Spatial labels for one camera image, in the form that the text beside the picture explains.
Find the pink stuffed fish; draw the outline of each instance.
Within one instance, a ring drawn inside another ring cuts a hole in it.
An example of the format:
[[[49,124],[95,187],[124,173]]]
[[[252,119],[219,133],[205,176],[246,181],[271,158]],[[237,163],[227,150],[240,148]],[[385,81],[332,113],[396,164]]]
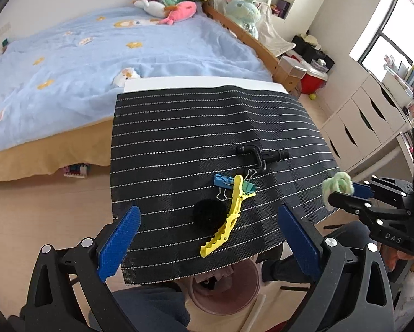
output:
[[[158,24],[173,25],[174,22],[187,20],[196,13],[196,4],[193,1],[182,1],[177,5],[171,5],[164,8],[164,11],[170,11],[170,14],[159,21]]]

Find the person's hand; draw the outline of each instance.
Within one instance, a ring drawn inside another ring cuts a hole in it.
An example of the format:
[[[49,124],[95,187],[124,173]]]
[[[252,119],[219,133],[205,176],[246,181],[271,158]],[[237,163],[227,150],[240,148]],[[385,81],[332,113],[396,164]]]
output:
[[[405,252],[398,251],[384,244],[381,246],[381,255],[385,265],[389,268],[390,271],[393,271],[395,269],[396,262],[400,259],[414,260],[414,256],[408,255]],[[414,272],[414,263],[411,267],[411,271]]]

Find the window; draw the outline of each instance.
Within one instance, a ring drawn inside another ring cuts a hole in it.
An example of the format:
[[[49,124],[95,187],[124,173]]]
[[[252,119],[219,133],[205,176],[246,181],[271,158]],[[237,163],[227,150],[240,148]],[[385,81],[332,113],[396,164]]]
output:
[[[381,0],[350,53],[380,81],[386,73],[383,68],[385,55],[393,56],[398,67],[401,62],[406,66],[414,63],[414,5],[410,0]]]

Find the mint green plush dinosaur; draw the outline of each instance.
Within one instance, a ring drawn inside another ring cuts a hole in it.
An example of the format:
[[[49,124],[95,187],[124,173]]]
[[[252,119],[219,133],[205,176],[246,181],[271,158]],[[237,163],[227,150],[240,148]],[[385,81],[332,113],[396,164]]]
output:
[[[333,192],[341,192],[346,193],[347,195],[353,195],[355,192],[353,188],[353,182],[351,181],[351,177],[346,172],[338,172],[333,177],[327,178],[322,183],[322,197],[324,200],[325,207],[327,210],[331,211],[334,207],[332,207],[328,203],[328,197]]]
[[[239,25],[243,30],[258,39],[256,23],[261,18],[258,8],[252,0],[226,0],[226,17]]]

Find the white cabinet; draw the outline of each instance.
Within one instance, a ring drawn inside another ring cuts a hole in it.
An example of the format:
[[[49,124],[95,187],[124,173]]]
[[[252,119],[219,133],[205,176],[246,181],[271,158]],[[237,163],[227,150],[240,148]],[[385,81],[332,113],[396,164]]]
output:
[[[339,110],[338,116],[344,123],[350,140],[362,156],[369,155],[381,145],[367,117],[352,99]]]
[[[396,102],[369,75],[361,87],[323,125],[326,140],[341,170],[350,171],[406,129]]]
[[[372,75],[369,75],[365,80],[362,88],[375,103],[379,111],[381,111],[392,131],[398,132],[405,123],[405,120],[401,114],[400,108],[385,88],[382,87]]]
[[[363,112],[370,125],[374,126],[373,131],[379,141],[381,143],[386,142],[390,136],[393,135],[394,131],[390,127],[379,107],[377,107],[362,87],[355,92],[352,99],[358,108]]]
[[[327,138],[326,142],[342,170],[347,170],[362,160],[362,153],[356,146],[350,131],[348,131],[338,115],[335,115],[328,121],[325,127],[323,127],[321,134],[324,139]]]

